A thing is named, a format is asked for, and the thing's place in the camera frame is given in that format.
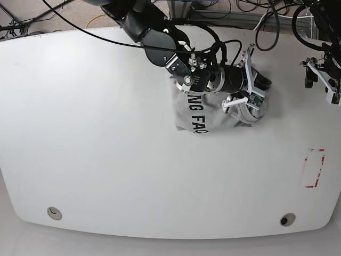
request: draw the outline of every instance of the gray t-shirt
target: gray t-shirt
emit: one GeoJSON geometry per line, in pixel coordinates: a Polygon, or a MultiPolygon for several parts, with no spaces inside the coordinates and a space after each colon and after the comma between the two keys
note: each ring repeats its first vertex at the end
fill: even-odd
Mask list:
{"type": "Polygon", "coordinates": [[[269,105],[270,90],[259,111],[243,104],[231,107],[226,114],[222,109],[226,93],[189,95],[182,93],[175,83],[175,80],[171,82],[171,91],[178,130],[207,133],[237,126],[252,126],[262,119],[269,105]]]}

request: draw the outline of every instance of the white tabletop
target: white tabletop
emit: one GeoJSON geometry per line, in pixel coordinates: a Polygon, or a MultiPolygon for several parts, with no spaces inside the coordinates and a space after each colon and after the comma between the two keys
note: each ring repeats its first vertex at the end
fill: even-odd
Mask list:
{"type": "MultiPolygon", "coordinates": [[[[183,30],[197,49],[213,42],[183,30]]],[[[130,42],[118,28],[92,31],[130,42]]],[[[253,31],[216,31],[244,49],[254,41],[253,31]]],[[[228,46],[230,59],[236,49],[228,46]]],[[[0,165],[15,212],[47,226],[152,238],[323,227],[341,191],[341,119],[323,86],[304,88],[298,64],[318,54],[287,35],[273,51],[255,51],[255,68],[273,81],[268,115],[252,129],[202,136],[175,129],[169,73],[143,50],[77,31],[1,42],[0,165]],[[305,188],[312,148],[326,159],[319,185],[305,188]],[[50,206],[61,221],[48,217],[50,206]],[[282,227],[287,213],[296,221],[282,227]]]]}

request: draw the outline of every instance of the floor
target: floor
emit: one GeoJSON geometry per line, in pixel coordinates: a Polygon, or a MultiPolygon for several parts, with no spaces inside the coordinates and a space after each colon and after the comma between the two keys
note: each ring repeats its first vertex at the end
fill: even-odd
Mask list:
{"type": "MultiPolygon", "coordinates": [[[[63,2],[63,0],[48,0],[51,6],[56,6],[59,3],[63,2]]],[[[37,15],[43,13],[47,10],[47,7],[41,0],[0,0],[0,3],[14,15],[18,20],[24,21],[37,15]]],[[[201,2],[203,5],[207,5],[210,1],[201,2]]],[[[244,2],[239,2],[240,7],[247,10],[251,9],[252,5],[244,2]]],[[[155,3],[166,15],[169,14],[168,5],[166,1],[158,0],[155,3]]],[[[236,0],[220,0],[216,5],[210,7],[211,10],[220,10],[228,12],[231,8],[232,12],[240,12],[237,8],[236,0]]],[[[76,24],[81,28],[85,28],[87,23],[103,14],[101,9],[98,6],[90,5],[82,0],[75,0],[62,9],[59,12],[68,20],[76,24]]],[[[253,11],[254,13],[265,13],[266,9],[257,8],[253,11]]],[[[290,10],[288,15],[292,15],[293,9],[290,10]]],[[[44,20],[36,22],[29,27],[28,33],[32,33],[34,31],[42,31],[44,33],[51,33],[58,30],[71,30],[72,26],[65,23],[56,15],[50,14],[43,18],[44,20]]],[[[0,25],[7,26],[11,19],[0,10],[0,25]]],[[[214,20],[215,23],[226,24],[226,22],[221,22],[219,20],[214,20]]],[[[100,17],[89,25],[89,28],[97,28],[97,27],[111,27],[116,26],[115,22],[111,20],[109,17],[103,16],[100,17]]],[[[282,33],[290,33],[290,31],[282,30],[282,33]]],[[[5,32],[0,32],[0,37],[4,36],[5,32]]]]}

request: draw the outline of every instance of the round hole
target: round hole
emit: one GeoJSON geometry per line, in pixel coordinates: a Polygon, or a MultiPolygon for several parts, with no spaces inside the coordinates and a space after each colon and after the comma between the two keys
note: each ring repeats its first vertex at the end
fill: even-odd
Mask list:
{"type": "Polygon", "coordinates": [[[296,216],[293,213],[288,213],[281,218],[280,224],[283,227],[289,227],[294,223],[295,220],[296,216]]]}
{"type": "Polygon", "coordinates": [[[287,218],[281,219],[281,224],[282,224],[282,225],[285,225],[285,224],[287,224],[287,223],[288,223],[288,219],[287,219],[287,218]]]}
{"type": "Polygon", "coordinates": [[[50,216],[51,219],[54,219],[54,220],[62,219],[62,213],[55,207],[47,208],[47,214],[48,216],[50,216]]]}

